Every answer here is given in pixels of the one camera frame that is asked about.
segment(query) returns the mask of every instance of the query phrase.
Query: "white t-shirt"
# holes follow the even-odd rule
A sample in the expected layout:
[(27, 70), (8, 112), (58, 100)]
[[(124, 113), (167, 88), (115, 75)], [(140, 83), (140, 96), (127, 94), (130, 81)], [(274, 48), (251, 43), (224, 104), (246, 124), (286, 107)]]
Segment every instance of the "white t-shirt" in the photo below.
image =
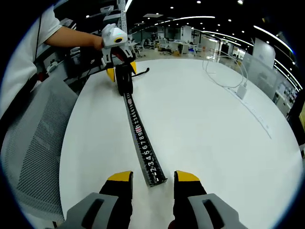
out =
[[(38, 18), (34, 22), (21, 40), (6, 68), (0, 90), (0, 118), (28, 79), (37, 73), (37, 68), (33, 62), (35, 60), (39, 20)], [(50, 7), (41, 16), (38, 46), (51, 37), (60, 27), (58, 19), (55, 18), (53, 7)]]

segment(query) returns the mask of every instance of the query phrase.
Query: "round white table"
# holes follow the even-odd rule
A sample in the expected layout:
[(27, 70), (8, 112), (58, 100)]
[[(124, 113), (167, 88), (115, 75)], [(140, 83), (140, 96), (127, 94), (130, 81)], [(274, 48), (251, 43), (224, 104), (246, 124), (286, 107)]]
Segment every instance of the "round white table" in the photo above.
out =
[[(275, 104), (248, 82), (244, 98), (268, 124), (272, 138), (230, 92), (214, 84), (202, 61), (162, 59), (137, 63), (133, 98), (167, 182), (145, 183), (124, 99), (106, 72), (92, 75), (71, 114), (60, 164), (61, 206), (99, 192), (109, 176), (132, 170), (131, 229), (165, 229), (173, 217), (175, 170), (193, 173), (208, 193), (238, 211), (251, 229), (269, 229), (297, 190), (302, 160), (295, 136)], [(209, 64), (213, 77), (236, 85), (241, 76)]]

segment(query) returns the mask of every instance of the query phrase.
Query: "power adapter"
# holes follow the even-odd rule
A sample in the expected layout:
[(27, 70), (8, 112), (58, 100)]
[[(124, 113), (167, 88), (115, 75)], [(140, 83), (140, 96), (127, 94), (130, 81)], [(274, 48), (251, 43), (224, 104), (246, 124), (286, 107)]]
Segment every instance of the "power adapter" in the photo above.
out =
[(239, 85), (238, 89), (237, 89), (237, 96), (241, 99), (244, 98), (244, 95), (246, 94), (247, 92), (247, 83), (244, 83), (243, 85)]

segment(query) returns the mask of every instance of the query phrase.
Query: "office chair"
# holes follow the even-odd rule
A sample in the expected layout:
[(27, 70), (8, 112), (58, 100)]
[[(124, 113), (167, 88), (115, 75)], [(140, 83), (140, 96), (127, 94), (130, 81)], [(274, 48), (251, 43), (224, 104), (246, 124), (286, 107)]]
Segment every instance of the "office chair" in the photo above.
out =
[(138, 53), (138, 56), (139, 57), (143, 57), (145, 55), (141, 55), (141, 52), (143, 52), (145, 50), (144, 48), (144, 43), (145, 43), (145, 39), (142, 40), (141, 44), (140, 45), (136, 45), (134, 48), (135, 48), (135, 51)]
[(153, 42), (151, 41), (151, 39), (147, 39), (147, 43), (145, 45), (147, 48), (149, 49), (154, 49), (154, 44)]
[(145, 39), (142, 40), (141, 44), (136, 45), (135, 48), (136, 48), (138, 51), (142, 52), (142, 51), (145, 49), (145, 48), (144, 48), (144, 43), (145, 43)]
[(168, 40), (167, 39), (160, 39), (159, 40), (159, 48), (160, 49), (169, 49), (170, 48), (170, 44), (169, 44), (169, 42), (168, 42)]
[(196, 45), (196, 48), (195, 48), (196, 52), (202, 52), (202, 50), (203, 50), (203, 45), (202, 44)]
[(3, 172), (24, 212), (63, 221), (59, 190), (61, 146), (77, 95), (49, 77), (30, 94), (1, 149)]

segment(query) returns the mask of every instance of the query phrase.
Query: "ceiling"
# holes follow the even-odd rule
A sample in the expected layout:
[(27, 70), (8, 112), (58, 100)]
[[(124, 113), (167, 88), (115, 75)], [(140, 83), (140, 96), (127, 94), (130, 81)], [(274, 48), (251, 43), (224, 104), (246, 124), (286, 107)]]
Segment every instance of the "ceiling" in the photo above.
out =
[[(279, 34), (279, 38), (289, 46), (291, 44), (294, 45), (294, 43), (289, 44), (285, 39), (285, 37), (291, 38), (289, 37), (290, 34), (284, 29), (289, 28), (290, 24), (288, 24), (289, 20), (284, 16), (285, 11), (280, 11), (277, 4), (276, 0), (244, 0), (243, 5), (239, 5), (237, 0), (201, 0), (200, 4), (197, 3), (197, 0), (133, 0), (126, 13), (127, 27), (129, 32), (136, 32), (145, 29), (151, 30), (156, 23), (176, 18), (214, 16), (214, 19), (185, 19), (170, 21), (161, 25), (180, 28), (188, 23), (189, 26), (195, 29), (202, 31), (204, 28), (205, 31), (230, 35), (248, 43), (253, 43), (252, 41), (255, 41), (255, 38), (265, 42), (269, 41), (269, 44), (275, 49), (276, 59), (287, 69), (291, 68), (292, 74), (302, 84), (303, 78), (300, 76), (297, 65), (293, 65), (293, 62), (298, 64), (294, 55), (276, 39), (253, 27), (256, 25), (274, 35)], [(56, 9), (55, 14), (57, 17), (79, 20), (85, 18), (86, 15), (98, 13), (101, 7), (107, 5), (114, 5), (116, 8), (116, 0), (67, 0), (65, 4)], [(150, 17), (150, 19), (144, 17), (146, 14), (155, 15), (156, 13), (161, 16), (158, 18)], [(252, 52), (252, 47), (248, 47), (248, 44), (238, 43), (242, 45), (240, 48), (247, 48), (250, 53)]]

